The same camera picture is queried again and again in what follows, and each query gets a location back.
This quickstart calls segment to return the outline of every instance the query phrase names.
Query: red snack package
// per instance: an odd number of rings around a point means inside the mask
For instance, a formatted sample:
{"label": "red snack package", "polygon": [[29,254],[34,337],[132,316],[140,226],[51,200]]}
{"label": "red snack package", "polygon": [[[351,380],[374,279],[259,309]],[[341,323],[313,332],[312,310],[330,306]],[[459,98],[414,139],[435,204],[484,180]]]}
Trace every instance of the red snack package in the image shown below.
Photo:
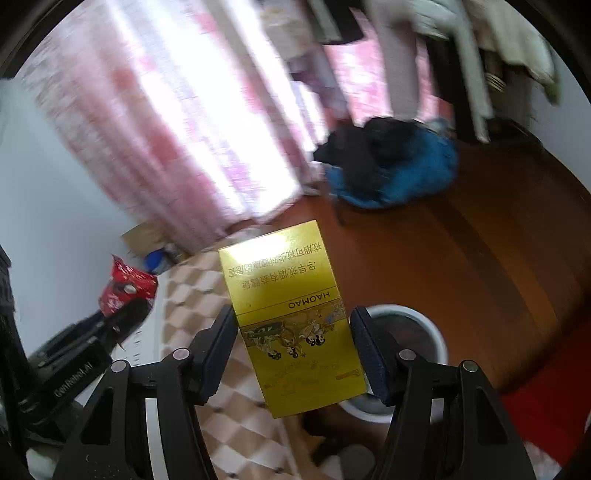
{"label": "red snack package", "polygon": [[100,310],[107,317],[137,297],[152,303],[157,288],[158,279],[155,275],[125,265],[123,260],[113,255],[111,280],[99,298]]}

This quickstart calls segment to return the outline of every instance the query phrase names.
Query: yellow cigarette box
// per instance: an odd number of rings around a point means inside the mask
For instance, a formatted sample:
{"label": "yellow cigarette box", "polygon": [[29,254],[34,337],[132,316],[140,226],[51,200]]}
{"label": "yellow cigarette box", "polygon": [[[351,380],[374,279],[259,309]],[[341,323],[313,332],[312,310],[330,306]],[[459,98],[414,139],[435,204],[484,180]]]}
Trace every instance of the yellow cigarette box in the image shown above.
{"label": "yellow cigarette box", "polygon": [[315,220],[219,251],[238,325],[273,417],[366,391]]}

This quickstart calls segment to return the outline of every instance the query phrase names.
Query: brown wooden surface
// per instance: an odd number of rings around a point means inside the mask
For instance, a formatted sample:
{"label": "brown wooden surface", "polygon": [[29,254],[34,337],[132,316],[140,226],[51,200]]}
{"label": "brown wooden surface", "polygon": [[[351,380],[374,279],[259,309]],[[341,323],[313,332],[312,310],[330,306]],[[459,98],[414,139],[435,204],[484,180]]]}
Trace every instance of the brown wooden surface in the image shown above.
{"label": "brown wooden surface", "polygon": [[427,315],[450,363],[506,387],[560,334],[591,282],[591,210],[532,147],[460,150],[445,193],[379,212],[305,197],[276,228],[316,219],[350,311],[398,303]]}

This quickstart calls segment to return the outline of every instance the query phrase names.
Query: checkered mat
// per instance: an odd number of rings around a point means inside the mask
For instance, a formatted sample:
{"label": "checkered mat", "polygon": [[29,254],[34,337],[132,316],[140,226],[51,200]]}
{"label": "checkered mat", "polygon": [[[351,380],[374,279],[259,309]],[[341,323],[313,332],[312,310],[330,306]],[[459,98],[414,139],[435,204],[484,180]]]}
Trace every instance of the checkered mat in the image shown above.
{"label": "checkered mat", "polygon": [[[238,232],[161,275],[160,288],[166,289],[161,358],[189,345],[230,303],[217,249],[258,234]],[[240,334],[217,393],[196,411],[219,480],[300,480],[283,422],[266,408]]]}

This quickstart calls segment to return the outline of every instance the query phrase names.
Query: white round rim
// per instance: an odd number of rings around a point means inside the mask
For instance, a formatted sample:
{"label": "white round rim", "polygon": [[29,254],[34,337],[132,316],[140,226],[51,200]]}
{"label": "white round rim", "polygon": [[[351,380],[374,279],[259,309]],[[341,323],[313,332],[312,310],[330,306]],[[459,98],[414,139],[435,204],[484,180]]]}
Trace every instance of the white round rim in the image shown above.
{"label": "white round rim", "polygon": [[[416,310],[410,309],[408,307],[392,303],[374,305],[372,307],[368,307],[367,311],[370,317],[380,317],[385,315],[398,314],[413,319],[415,322],[417,322],[419,325],[425,328],[425,330],[431,336],[431,339],[435,343],[437,363],[442,365],[448,364],[449,353],[447,351],[447,345],[445,343],[445,340],[443,339],[443,335],[441,334],[437,326],[429,318],[425,317],[425,315],[423,315],[422,313],[417,312]],[[339,405],[341,406],[341,408],[343,408],[345,412],[360,420],[370,421],[373,423],[392,422],[392,414],[375,415],[367,413],[355,407],[351,402],[349,402],[349,400],[339,402]]]}

